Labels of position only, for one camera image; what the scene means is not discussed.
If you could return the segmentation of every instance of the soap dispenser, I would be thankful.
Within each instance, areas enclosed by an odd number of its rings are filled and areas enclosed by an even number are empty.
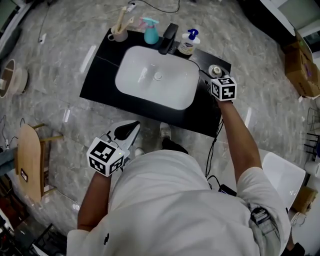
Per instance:
[[[183,34],[178,51],[184,55],[192,55],[196,47],[200,44],[200,39],[197,37],[198,34],[198,30],[194,28],[188,30],[188,33]]]
[[[144,41],[149,45],[154,45],[159,40],[158,31],[155,27],[155,24],[158,24],[159,21],[152,18],[142,18],[142,22],[146,24],[146,29],[144,32]]]

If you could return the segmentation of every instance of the teal spray bottle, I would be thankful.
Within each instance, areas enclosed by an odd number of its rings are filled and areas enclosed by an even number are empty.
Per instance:
[[[146,24],[146,29],[144,32],[144,41],[149,45],[154,45],[159,40],[158,31],[155,24],[158,24],[159,21],[152,18],[142,17],[142,24]]]

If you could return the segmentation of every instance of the black cable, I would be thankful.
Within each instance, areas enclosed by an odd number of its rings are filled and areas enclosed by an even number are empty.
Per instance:
[[[215,175],[211,175],[211,176],[207,179],[207,181],[209,182],[209,180],[210,180],[211,178],[215,178],[215,179],[216,179],[216,182],[218,183],[219,188],[220,188],[221,185],[220,185],[220,182],[219,182],[218,178],[217,178]]]
[[[218,137],[219,133],[221,132],[223,126],[224,126],[224,121],[222,120],[220,122],[220,124],[218,125],[217,133],[215,134],[214,140],[213,140],[211,147],[210,147],[210,150],[209,150],[208,158],[206,160],[205,177],[208,177],[209,173],[211,171],[211,162],[212,162],[212,158],[214,155],[214,146],[217,141],[217,137]]]
[[[211,144],[211,147],[210,147],[210,150],[209,150],[208,158],[207,158],[207,160],[206,160],[206,167],[205,167],[205,177],[206,177],[206,178],[209,176],[210,171],[211,171],[211,162],[212,162],[212,158],[213,158],[213,156],[214,156],[214,146],[215,146],[215,143],[216,143],[216,141],[217,141],[217,137],[218,137],[218,135],[220,134],[223,126],[224,126],[224,120],[222,120],[222,121],[219,123],[217,132],[216,132],[216,134],[215,134],[214,140],[213,140],[213,142],[212,142],[212,144]],[[216,179],[216,182],[218,183],[219,188],[220,188],[220,187],[221,187],[220,182],[219,182],[218,178],[217,178],[215,175],[211,175],[211,176],[207,179],[208,183],[209,183],[209,179],[211,179],[212,177]]]
[[[44,18],[43,18],[43,21],[42,21],[42,24],[41,24],[41,28],[40,28],[40,31],[39,31],[38,43],[41,43],[41,42],[42,42],[42,39],[40,40],[40,36],[41,36],[41,32],[42,32],[42,28],[43,28],[43,26],[44,26],[45,20],[46,20],[46,18],[47,18],[49,9],[50,9],[50,5],[48,4],[48,8],[46,9],[45,16],[44,16]]]
[[[4,142],[6,142],[6,138],[5,138],[5,135],[4,135],[4,130],[5,130],[5,127],[6,127],[6,120],[7,120],[7,116],[4,115],[1,120],[0,120],[0,123],[2,122],[2,120],[4,119],[4,122],[3,122],[3,127],[2,127],[2,130],[1,130],[1,134],[2,134],[2,137],[4,139]]]
[[[14,138],[18,139],[18,137],[13,136],[12,139],[10,140],[10,142],[9,142],[9,147],[10,147],[10,144],[11,144],[11,142],[13,141]]]
[[[22,121],[23,121],[23,123],[26,123],[25,119],[22,117],[21,120],[20,120],[20,127],[21,127]]]
[[[157,8],[157,7],[154,7],[153,5],[151,5],[150,3],[148,3],[148,2],[146,2],[146,1],[144,1],[144,0],[130,0],[130,1],[128,2],[128,5],[131,4],[131,3],[134,2],[134,1],[144,2],[144,3],[147,4],[148,6],[151,6],[152,8],[154,8],[154,9],[160,11],[160,12],[166,13],[166,14],[174,14],[174,13],[177,13],[177,12],[179,11],[179,9],[180,9],[180,0],[178,0],[178,8],[177,8],[175,11],[161,10],[161,9],[159,9],[159,8]]]

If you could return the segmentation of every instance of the white marker cube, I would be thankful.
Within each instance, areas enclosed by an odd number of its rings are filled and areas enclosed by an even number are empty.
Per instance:
[[[124,151],[98,137],[86,153],[89,166],[107,177],[124,165],[124,158]]]
[[[231,101],[237,97],[237,83],[233,77],[211,79],[211,94],[219,101]]]

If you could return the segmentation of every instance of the marble floor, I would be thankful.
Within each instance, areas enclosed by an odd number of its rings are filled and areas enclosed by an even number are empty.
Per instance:
[[[172,11],[178,0],[149,2]],[[44,196],[41,203],[33,203],[20,191],[11,173],[14,190],[35,219],[43,225],[53,223],[63,234],[77,226],[79,204],[93,175],[85,156],[94,137],[105,132],[110,124],[130,117],[142,123],[134,147],[142,147],[146,152],[160,148],[158,121],[79,97],[90,66],[81,73],[87,52],[92,45],[98,49],[115,24],[118,9],[126,4],[127,0],[57,0],[43,25],[45,42],[39,44],[38,35],[47,11],[46,4],[40,4],[24,20],[22,35],[8,57],[28,69],[29,85],[24,95],[0,100],[0,117],[6,115],[5,137],[18,135],[21,118],[31,125],[45,123],[51,128],[48,133],[64,135],[63,140],[51,143],[48,162],[49,182],[58,191]],[[170,22],[179,25],[177,39],[187,29],[199,30],[199,48],[232,64],[231,75],[238,83],[234,105],[244,120],[250,110],[248,128],[258,147],[304,166],[307,112],[314,103],[309,99],[298,102],[299,96],[284,74],[284,55],[279,46],[248,21],[236,0],[181,0],[180,10],[172,14],[139,2],[132,14],[160,21],[160,35]],[[131,29],[138,30],[138,25],[137,21]],[[70,115],[64,122],[67,110]],[[173,140],[183,145],[204,170],[213,139],[177,127],[172,127],[172,133]],[[223,129],[214,146],[211,172],[220,176],[229,160]]]

